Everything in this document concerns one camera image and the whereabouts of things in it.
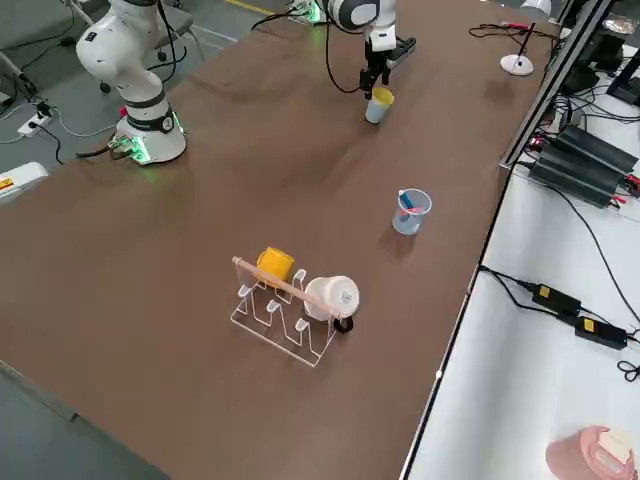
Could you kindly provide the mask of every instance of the white cup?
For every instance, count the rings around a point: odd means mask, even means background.
[[[349,277],[314,278],[304,291],[339,311],[343,317],[352,316],[360,305],[360,291]],[[304,310],[307,315],[320,322],[327,322],[331,318],[327,312],[308,302],[304,302]]]
[[[395,99],[387,88],[374,88],[371,95],[364,117],[368,122],[377,124],[385,117]]]

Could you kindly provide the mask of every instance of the power strip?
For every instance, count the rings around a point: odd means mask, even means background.
[[[18,133],[23,137],[33,137],[36,133],[38,133],[38,130],[40,130],[38,127],[44,127],[50,121],[51,117],[38,112],[18,129]],[[37,125],[37,127],[31,128],[29,124],[34,123]]]

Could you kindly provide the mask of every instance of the blue pen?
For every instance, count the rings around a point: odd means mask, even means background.
[[[400,202],[407,210],[411,210],[412,208],[414,208],[413,203],[411,203],[411,199],[409,198],[409,195],[407,195],[406,191],[400,190],[398,192],[398,198],[400,198]],[[407,220],[409,220],[409,217],[410,215],[403,215],[402,217],[400,217],[400,221],[406,222]]]
[[[398,196],[400,197],[400,200],[402,201],[402,203],[404,204],[407,210],[414,208],[413,203],[411,203],[411,200],[409,199],[409,195],[407,195],[406,191],[400,190],[398,192]]]

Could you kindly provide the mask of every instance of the white robotic arm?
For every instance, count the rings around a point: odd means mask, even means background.
[[[363,30],[374,52],[393,50],[396,42],[396,0],[322,0],[323,9],[347,31]]]
[[[361,31],[365,38],[367,68],[360,72],[360,90],[366,98],[382,76],[382,84],[389,84],[389,76],[400,62],[413,51],[415,38],[403,40],[396,36],[396,0],[317,0],[340,29]]]
[[[109,12],[76,47],[84,68],[122,96],[127,115],[118,123],[114,144],[130,150],[140,164],[173,160],[186,148],[162,82],[142,64],[160,36],[158,1],[110,0]]]

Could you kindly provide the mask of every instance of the lamp base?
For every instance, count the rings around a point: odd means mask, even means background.
[[[525,77],[533,73],[533,63],[524,55],[507,55],[500,60],[502,69],[511,75]]]

